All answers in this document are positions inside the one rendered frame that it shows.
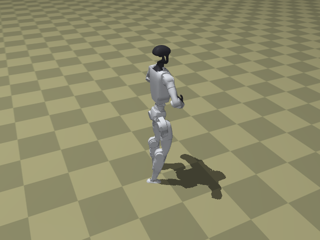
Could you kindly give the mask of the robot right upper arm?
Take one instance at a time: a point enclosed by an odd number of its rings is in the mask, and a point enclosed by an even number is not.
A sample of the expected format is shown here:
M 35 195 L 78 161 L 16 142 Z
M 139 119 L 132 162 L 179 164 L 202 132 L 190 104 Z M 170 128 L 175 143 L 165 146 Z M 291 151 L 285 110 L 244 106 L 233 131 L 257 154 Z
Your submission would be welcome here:
M 178 100 L 178 95 L 177 95 L 177 90 L 175 87 L 175 80 L 173 78 L 173 76 L 171 76 L 170 74 L 166 73 L 162 75 L 162 82 L 163 85 L 166 86 L 167 91 L 171 97 L 171 106 L 173 108 L 179 107 L 181 106 Z

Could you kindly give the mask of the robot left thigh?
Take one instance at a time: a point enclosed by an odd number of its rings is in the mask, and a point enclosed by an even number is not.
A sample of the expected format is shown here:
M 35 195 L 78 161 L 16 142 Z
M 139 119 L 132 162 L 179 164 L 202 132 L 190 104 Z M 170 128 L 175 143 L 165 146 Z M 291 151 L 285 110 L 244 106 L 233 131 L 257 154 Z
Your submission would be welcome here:
M 149 118 L 151 119 L 151 111 L 148 111 L 148 115 L 149 115 Z M 152 119 L 151 119 L 152 120 Z M 161 132 L 158 131 L 157 129 L 157 124 L 152 121 L 152 128 L 153 128 L 153 132 L 154 132 L 154 137 L 151 137 L 149 140 L 148 140 L 148 145 L 152 148 L 155 148 L 158 146 L 158 143 L 160 142 L 160 134 Z

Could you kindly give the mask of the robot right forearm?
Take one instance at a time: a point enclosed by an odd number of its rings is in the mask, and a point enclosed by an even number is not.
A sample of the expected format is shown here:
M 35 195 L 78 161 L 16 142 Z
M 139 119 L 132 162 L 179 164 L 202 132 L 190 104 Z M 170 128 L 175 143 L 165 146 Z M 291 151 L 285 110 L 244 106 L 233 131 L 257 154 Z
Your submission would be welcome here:
M 184 107 L 184 103 L 178 98 L 178 101 L 179 101 L 179 103 L 180 103 L 180 106 L 178 106 L 178 107 L 176 107 L 176 108 L 178 108 L 178 109 L 182 109 L 183 107 Z

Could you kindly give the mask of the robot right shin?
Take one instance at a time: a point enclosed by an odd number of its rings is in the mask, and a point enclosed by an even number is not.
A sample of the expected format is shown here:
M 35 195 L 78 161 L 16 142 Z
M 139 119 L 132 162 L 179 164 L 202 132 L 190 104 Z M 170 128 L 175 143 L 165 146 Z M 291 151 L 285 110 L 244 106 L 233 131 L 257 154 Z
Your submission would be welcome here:
M 166 157 L 167 157 L 167 155 L 166 155 Z M 164 158 L 164 155 L 161 152 L 158 152 L 155 154 L 155 158 L 154 158 L 153 166 L 152 166 L 152 170 L 153 170 L 152 177 L 151 177 L 152 182 L 156 181 L 159 173 L 161 172 L 161 170 L 164 166 L 166 157 Z

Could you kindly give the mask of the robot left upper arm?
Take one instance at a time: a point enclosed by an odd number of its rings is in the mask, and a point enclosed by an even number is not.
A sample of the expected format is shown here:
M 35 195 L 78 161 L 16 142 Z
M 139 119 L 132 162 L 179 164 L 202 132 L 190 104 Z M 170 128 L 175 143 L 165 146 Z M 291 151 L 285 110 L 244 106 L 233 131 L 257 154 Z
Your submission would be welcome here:
M 147 72 L 147 74 L 146 74 L 146 80 L 150 83 L 150 69 L 151 69 L 151 67 L 152 66 L 154 66 L 154 65 L 156 65 L 156 64 L 153 64 L 153 65 L 150 65 L 149 67 L 148 67 L 148 72 Z

